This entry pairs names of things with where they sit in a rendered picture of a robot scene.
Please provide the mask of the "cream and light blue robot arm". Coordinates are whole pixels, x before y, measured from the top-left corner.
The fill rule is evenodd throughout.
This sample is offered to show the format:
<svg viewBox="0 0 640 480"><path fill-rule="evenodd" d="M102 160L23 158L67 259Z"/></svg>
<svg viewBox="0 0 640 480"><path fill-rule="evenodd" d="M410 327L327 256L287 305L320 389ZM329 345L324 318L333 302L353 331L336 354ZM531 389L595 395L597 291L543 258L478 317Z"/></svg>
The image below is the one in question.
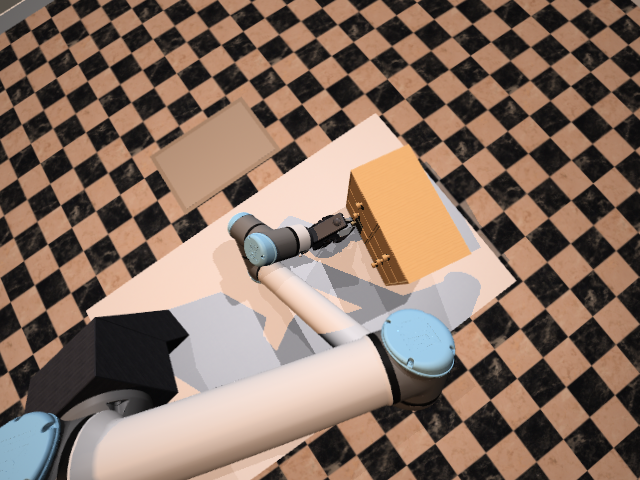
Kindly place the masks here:
<svg viewBox="0 0 640 480"><path fill-rule="evenodd" d="M60 419L27 413L0 428L0 480L188 480L386 405L437 402L455 356L439 319L403 309L371 333L279 262L309 251L303 225L241 212L227 230L251 279L334 348L156 408L124 389Z"/></svg>

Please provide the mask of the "light wooden chest of drawers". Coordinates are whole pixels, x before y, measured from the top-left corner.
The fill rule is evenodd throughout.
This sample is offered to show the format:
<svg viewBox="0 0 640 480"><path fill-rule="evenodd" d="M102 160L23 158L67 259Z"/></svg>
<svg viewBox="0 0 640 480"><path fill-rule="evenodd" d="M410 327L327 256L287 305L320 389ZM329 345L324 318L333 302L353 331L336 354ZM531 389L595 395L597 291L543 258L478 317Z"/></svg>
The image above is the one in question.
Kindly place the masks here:
<svg viewBox="0 0 640 480"><path fill-rule="evenodd" d="M350 171L410 284L471 254L410 145ZM350 189L351 190L351 189ZM346 201L346 207L347 207Z"/></svg>

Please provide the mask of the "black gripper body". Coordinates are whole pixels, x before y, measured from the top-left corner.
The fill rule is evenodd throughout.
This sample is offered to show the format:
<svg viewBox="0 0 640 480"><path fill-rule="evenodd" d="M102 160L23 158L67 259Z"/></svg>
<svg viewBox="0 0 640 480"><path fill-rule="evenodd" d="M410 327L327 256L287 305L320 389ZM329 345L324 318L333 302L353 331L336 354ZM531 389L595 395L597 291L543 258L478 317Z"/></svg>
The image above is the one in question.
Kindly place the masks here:
<svg viewBox="0 0 640 480"><path fill-rule="evenodd" d="M311 239L311 245L310 245L310 248L312 247L314 251L315 251L315 250L318 250L318 249L321 249L321 248L324 248L324 247L326 247L326 246L328 246L330 243L332 243L332 240L334 240L334 239L336 239L336 238L337 238L337 233L338 233L338 232L337 232L337 233L335 233L335 234L333 234L332 236L330 236L330 237L328 237L328 238L326 238L326 239L322 240L322 241L321 241L321 242L319 242L319 243L314 243L314 242L313 242L313 241L314 241L314 240L313 240L313 235L312 235L312 232L310 231L310 229L311 229L311 228L313 228L314 226L316 226L316 225L320 224L321 222L323 222L323 221L325 221L325 220L327 220L327 219L319 220L319 221L318 221L318 223L315 223L315 224L314 224L314 225L312 225L310 228L307 228L307 227L305 227L305 226L304 226L304 227L307 229L307 231L309 232L309 235L310 235L310 239ZM314 246L314 247L313 247L313 246ZM320 247L321 247L321 248L320 248Z"/></svg>

